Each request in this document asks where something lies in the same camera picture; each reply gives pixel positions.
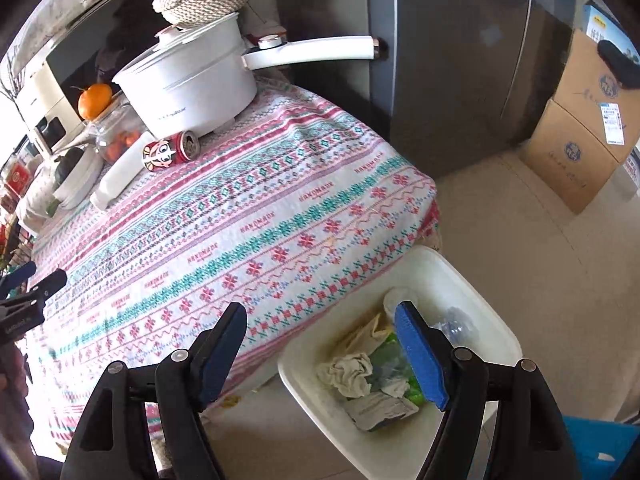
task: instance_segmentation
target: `blue container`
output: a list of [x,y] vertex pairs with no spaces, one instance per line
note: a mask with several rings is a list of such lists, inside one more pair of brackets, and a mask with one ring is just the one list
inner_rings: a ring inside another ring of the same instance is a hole
[[609,480],[640,434],[639,426],[564,417],[584,480]]

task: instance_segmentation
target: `soda can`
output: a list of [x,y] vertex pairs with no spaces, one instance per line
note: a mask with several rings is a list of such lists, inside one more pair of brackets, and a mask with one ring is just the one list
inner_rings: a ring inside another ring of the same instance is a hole
[[162,171],[191,162],[200,154],[200,141],[192,131],[178,132],[166,139],[155,140],[142,150],[142,162],[149,171]]

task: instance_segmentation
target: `glass jar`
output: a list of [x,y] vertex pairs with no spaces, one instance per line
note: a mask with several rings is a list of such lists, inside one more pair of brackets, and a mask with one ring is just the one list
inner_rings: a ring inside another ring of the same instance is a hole
[[124,94],[117,94],[112,104],[87,124],[88,133],[95,137],[98,153],[113,164],[146,131]]

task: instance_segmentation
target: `white bin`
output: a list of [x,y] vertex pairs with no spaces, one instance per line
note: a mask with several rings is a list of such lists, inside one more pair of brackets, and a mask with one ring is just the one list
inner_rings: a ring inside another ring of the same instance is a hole
[[[370,480],[415,480],[436,435],[442,413],[433,403],[415,415],[371,433],[358,430],[335,393],[316,376],[316,365],[351,330],[382,307],[394,286],[412,288],[427,323],[440,320],[452,306],[463,310],[480,334],[469,346],[486,362],[514,365],[520,344],[489,304],[436,251],[417,246],[387,272],[337,303],[284,349],[280,377],[306,414],[359,471]],[[497,409],[488,402],[484,424]]]

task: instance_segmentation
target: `white electric pot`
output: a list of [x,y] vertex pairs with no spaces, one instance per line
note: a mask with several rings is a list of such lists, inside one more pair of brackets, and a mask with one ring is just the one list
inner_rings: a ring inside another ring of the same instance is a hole
[[377,54],[371,36],[283,45],[265,41],[265,50],[244,54],[237,18],[234,12],[199,28],[169,27],[159,34],[156,46],[114,76],[113,82],[156,137],[183,130],[202,136],[233,119],[257,91],[251,70],[313,60],[374,59]]

